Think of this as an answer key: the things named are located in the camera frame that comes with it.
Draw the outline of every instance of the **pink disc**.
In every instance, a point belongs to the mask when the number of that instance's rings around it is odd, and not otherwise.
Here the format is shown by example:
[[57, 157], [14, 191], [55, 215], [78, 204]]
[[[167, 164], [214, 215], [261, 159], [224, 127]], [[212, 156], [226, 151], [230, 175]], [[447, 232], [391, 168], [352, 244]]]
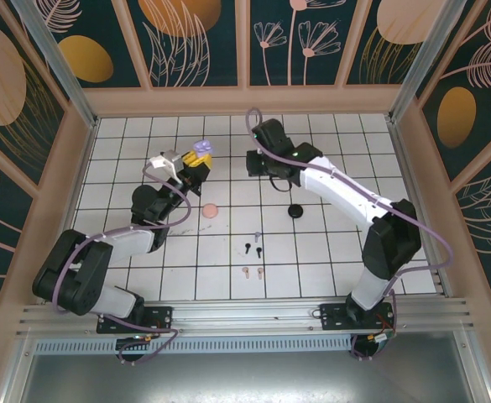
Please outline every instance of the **pink disc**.
[[215, 204], [206, 204], [202, 208], [202, 215], [206, 218], [215, 218], [219, 213], [219, 209]]

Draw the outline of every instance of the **mounting base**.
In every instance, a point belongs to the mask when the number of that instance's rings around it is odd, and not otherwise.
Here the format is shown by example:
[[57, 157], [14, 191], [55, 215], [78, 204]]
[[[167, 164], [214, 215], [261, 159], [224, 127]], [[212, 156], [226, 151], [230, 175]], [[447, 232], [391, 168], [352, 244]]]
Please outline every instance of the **mounting base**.
[[360, 322], [354, 322], [347, 315], [345, 303], [320, 305], [323, 330], [381, 330], [383, 323], [376, 315], [382, 316], [391, 327], [394, 325], [393, 307], [389, 302], [378, 304]]
[[[139, 323], [142, 327], [153, 327], [159, 329], [170, 329], [172, 323], [172, 306], [150, 306], [144, 308], [143, 319]], [[139, 330], [119, 325], [118, 323], [100, 317], [97, 321], [96, 333], [98, 334], [144, 334]]]

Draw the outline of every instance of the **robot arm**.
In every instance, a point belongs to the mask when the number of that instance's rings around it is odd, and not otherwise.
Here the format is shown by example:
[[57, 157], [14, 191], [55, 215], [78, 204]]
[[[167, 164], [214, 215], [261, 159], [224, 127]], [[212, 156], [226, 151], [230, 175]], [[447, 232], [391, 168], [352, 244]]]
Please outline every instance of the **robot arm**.
[[[174, 188], [183, 194], [193, 191], [199, 196], [201, 184], [212, 168], [211, 151], [209, 142], [202, 140], [183, 156], [167, 151], [152, 158], [150, 163], [170, 175], [167, 183]], [[99, 240], [90, 242], [76, 256], [74, 264], [80, 267], [66, 271], [59, 290], [59, 306], [80, 316], [89, 312], [107, 314], [136, 325], [143, 320], [144, 299], [127, 290], [104, 285], [107, 268], [111, 263], [160, 248], [169, 229], [154, 229], [153, 226], [161, 224], [183, 200], [170, 188], [162, 186], [155, 190], [150, 185], [135, 189], [132, 199], [131, 223], [135, 226], [102, 234]], [[60, 235], [34, 279], [36, 296], [51, 301], [66, 261], [86, 238], [85, 234], [73, 229]]]
[[[256, 139], [272, 153], [288, 160], [323, 166], [331, 173], [337, 172], [379, 202], [416, 217], [415, 209], [409, 201], [392, 202], [373, 194], [343, 174], [319, 149], [308, 143], [294, 147], [279, 121], [270, 119], [254, 128], [253, 132]], [[366, 239], [362, 255], [365, 270], [347, 297], [346, 311], [355, 322], [373, 313], [398, 269], [420, 249], [418, 228], [379, 208], [352, 187], [333, 177], [333, 174], [281, 163], [257, 150], [247, 152], [247, 170], [250, 176], [270, 175], [303, 186], [338, 207], [359, 226]]]

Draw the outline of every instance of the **vent grille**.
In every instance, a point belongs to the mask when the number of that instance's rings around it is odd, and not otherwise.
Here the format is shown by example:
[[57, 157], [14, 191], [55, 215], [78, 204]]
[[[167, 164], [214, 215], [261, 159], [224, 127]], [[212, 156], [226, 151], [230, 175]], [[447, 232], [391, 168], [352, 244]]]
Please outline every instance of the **vent grille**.
[[[117, 339], [48, 339], [40, 340], [35, 355], [101, 355], [115, 354]], [[134, 346], [124, 353], [152, 352], [165, 339], [153, 340], [149, 346]], [[349, 350], [348, 335], [273, 336], [231, 338], [177, 338], [161, 353], [289, 353], [299, 351]]]

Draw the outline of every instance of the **black disc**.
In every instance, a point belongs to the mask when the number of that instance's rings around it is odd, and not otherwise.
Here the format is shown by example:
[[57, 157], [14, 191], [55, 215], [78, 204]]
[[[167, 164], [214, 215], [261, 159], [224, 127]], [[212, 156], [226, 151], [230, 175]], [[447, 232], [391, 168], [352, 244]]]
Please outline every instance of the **black disc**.
[[290, 217], [292, 218], [299, 218], [303, 215], [303, 207], [299, 204], [292, 204], [288, 207], [288, 214], [290, 214]]

